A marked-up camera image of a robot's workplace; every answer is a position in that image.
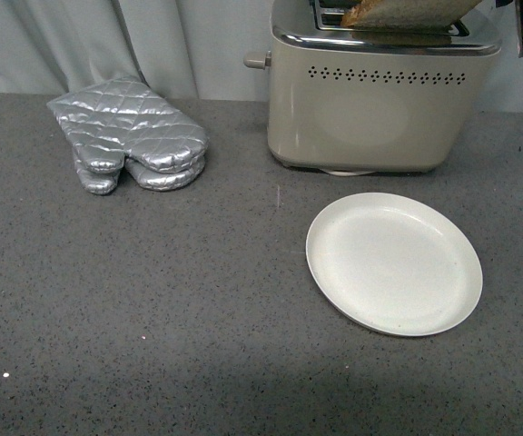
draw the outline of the oven mitt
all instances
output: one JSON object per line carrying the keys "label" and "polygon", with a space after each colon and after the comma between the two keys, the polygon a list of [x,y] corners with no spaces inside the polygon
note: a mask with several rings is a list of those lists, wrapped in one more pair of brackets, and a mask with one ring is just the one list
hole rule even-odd
{"label": "oven mitt", "polygon": [[107,195],[116,189],[120,170],[107,174],[92,173],[86,169],[74,149],[72,150],[72,156],[74,157],[76,174],[78,174],[80,183],[86,191],[95,193],[96,195]]}
{"label": "oven mitt", "polygon": [[192,166],[179,173],[157,173],[142,166],[134,159],[126,159],[124,166],[142,188],[164,192],[183,188],[195,180],[205,167],[205,157],[201,156]]}
{"label": "oven mitt", "polygon": [[[145,168],[134,159],[126,159],[124,162],[126,170],[133,179],[144,189],[151,191],[171,191],[183,188],[197,178],[205,167],[205,157],[200,157],[197,162],[186,170],[179,173],[163,174]],[[118,184],[120,170],[115,173],[97,174],[88,171],[82,161],[74,153],[74,167],[80,183],[89,193],[96,195],[107,195],[111,193]]]}
{"label": "oven mitt", "polygon": [[[47,106],[78,165],[90,173],[114,175],[125,158],[157,173],[179,173],[193,168],[207,149],[202,127],[136,77],[62,95]],[[78,175],[81,181],[90,176]]]}

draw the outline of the kitchen appliance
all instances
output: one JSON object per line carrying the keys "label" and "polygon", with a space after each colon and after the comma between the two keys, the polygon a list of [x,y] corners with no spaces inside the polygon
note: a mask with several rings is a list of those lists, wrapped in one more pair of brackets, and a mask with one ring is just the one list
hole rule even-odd
{"label": "kitchen appliance", "polygon": [[497,59],[497,30],[472,10],[450,28],[340,27],[348,0],[275,0],[268,143],[287,166],[425,172],[441,164]]}

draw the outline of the toaster vent hole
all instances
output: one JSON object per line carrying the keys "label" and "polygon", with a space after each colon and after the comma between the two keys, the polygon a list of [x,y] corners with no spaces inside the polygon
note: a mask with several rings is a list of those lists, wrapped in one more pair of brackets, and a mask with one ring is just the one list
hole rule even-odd
{"label": "toaster vent hole", "polygon": [[463,84],[466,80],[465,73],[435,73],[435,72],[410,72],[410,71],[384,71],[384,70],[355,70],[342,67],[317,67],[312,65],[308,69],[310,78],[319,77],[323,80],[334,78],[334,80],[346,79],[348,82],[358,80],[359,82],[385,84]]}

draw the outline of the plate rim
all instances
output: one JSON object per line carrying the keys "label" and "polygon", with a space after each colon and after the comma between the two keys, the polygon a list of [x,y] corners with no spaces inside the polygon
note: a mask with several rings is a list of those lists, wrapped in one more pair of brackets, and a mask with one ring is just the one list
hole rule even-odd
{"label": "plate rim", "polygon": [[[469,312],[466,312],[464,316],[456,317],[456,319],[454,319],[453,322],[450,322],[447,325],[447,327],[440,327],[440,328],[437,328],[437,329],[429,329],[428,331],[421,331],[421,332],[408,332],[408,333],[397,332],[396,330],[392,330],[392,329],[385,330],[385,329],[377,328],[374,325],[371,325],[368,322],[365,322],[364,320],[357,319],[357,317],[350,315],[343,308],[341,308],[340,305],[335,301],[336,299],[333,299],[331,294],[329,294],[329,292],[323,288],[321,281],[319,281],[319,279],[317,277],[317,273],[314,271],[314,268],[312,267],[313,260],[311,258],[311,250],[310,250],[310,248],[311,248],[311,244],[312,244],[312,237],[317,232],[315,230],[315,228],[317,227],[318,222],[320,221],[321,217],[323,217],[331,208],[335,207],[335,205],[337,205],[337,204],[339,204],[341,202],[344,202],[344,201],[348,202],[352,198],[365,199],[367,197],[371,197],[371,198],[377,197],[378,199],[394,198],[395,200],[400,199],[400,201],[402,201],[402,202],[410,203],[410,204],[412,204],[412,205],[414,205],[416,207],[421,208],[421,210],[425,211],[426,213],[431,213],[432,215],[434,215],[436,218],[438,218],[442,222],[442,224],[447,225],[448,227],[450,227],[450,229],[452,231],[457,233],[458,236],[462,238],[462,241],[469,247],[470,252],[473,253],[472,263],[474,263],[474,266],[477,267],[476,273],[478,273],[478,277],[479,277],[479,281],[477,283],[477,288],[478,289],[470,291],[472,296],[475,295],[475,301],[471,304]],[[468,317],[476,310],[476,308],[477,308],[477,306],[479,304],[479,300],[481,298],[481,294],[483,292],[483,270],[481,268],[481,261],[479,260],[478,254],[477,254],[475,248],[473,247],[473,244],[471,243],[471,241],[467,237],[467,235],[464,234],[461,231],[461,229],[459,229],[458,226],[456,224],[454,224],[454,222],[452,222],[443,213],[433,209],[432,207],[426,205],[425,203],[422,203],[422,202],[419,202],[419,201],[414,200],[412,198],[409,198],[407,196],[398,195],[398,194],[395,194],[395,193],[381,193],[381,192],[355,193],[355,194],[346,195],[344,197],[341,197],[338,200],[336,200],[336,201],[326,205],[314,217],[314,219],[311,222],[310,228],[309,228],[309,230],[307,232],[307,235],[306,235],[306,246],[305,246],[305,249],[306,249],[306,262],[307,262],[307,264],[308,264],[308,266],[310,268],[312,278],[314,279],[314,281],[318,285],[318,287],[321,290],[322,294],[327,298],[327,300],[340,313],[345,315],[348,319],[352,320],[353,322],[356,322],[357,324],[359,324],[359,325],[361,325],[361,326],[363,326],[363,327],[365,327],[365,328],[367,328],[369,330],[372,330],[374,332],[379,332],[379,333],[390,335],[390,336],[423,337],[423,336],[431,336],[431,335],[435,335],[435,334],[439,334],[439,333],[451,330],[451,329],[457,327],[458,325],[460,325],[461,323],[463,323],[464,321],[466,321],[468,319]]]}

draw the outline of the toaster lever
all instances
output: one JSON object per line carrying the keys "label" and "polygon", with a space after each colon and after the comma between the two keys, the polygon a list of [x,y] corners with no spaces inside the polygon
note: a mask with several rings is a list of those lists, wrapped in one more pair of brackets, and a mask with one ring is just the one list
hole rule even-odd
{"label": "toaster lever", "polygon": [[243,57],[243,64],[248,68],[265,70],[271,66],[271,52],[249,52]]}

